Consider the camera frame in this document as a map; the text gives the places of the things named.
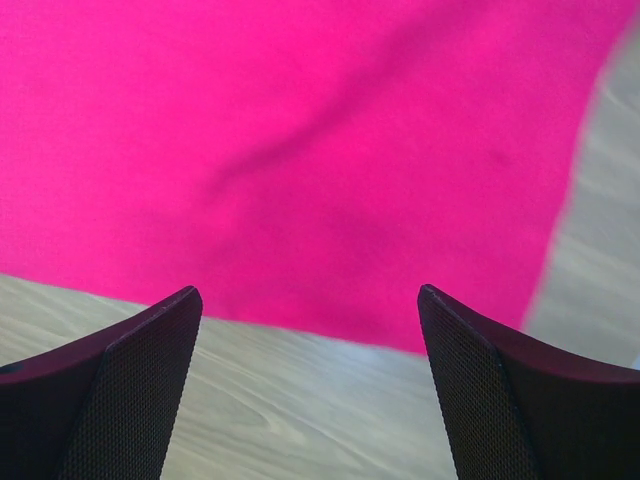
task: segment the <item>light wood surface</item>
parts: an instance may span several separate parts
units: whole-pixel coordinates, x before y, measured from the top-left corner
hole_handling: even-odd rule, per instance
[[[637,40],[615,65],[603,77],[586,124],[574,201],[533,306],[530,332],[570,351],[629,365],[640,352]],[[67,343],[140,308],[0,276],[0,365]],[[163,478],[445,480],[455,475],[426,359],[207,321]]]

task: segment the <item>magenta cloth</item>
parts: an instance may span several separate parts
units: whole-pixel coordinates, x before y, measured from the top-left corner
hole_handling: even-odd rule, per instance
[[[0,271],[414,352],[423,283],[519,327],[635,3],[5,2]]]

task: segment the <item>pink fabric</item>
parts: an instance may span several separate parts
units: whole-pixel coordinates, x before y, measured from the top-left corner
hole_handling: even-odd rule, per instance
[[[634,4],[5,2],[0,271],[408,351],[422,283],[519,327]]]

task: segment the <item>wood grain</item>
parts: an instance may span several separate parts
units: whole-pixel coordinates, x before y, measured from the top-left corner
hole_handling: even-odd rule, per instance
[[[0,365],[142,307],[0,277]],[[277,329],[200,330],[165,479],[449,479],[425,358]]]
[[[570,351],[628,365],[640,352],[636,38],[615,65],[603,77],[586,125],[573,202],[530,331]],[[0,305],[0,364],[141,309],[2,276]],[[163,478],[445,480],[455,475],[426,359],[208,321]]]

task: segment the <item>pink blanket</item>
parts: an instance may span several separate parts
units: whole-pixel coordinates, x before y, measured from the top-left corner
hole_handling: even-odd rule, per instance
[[[5,2],[0,271],[407,351],[426,282],[519,327],[635,3]]]

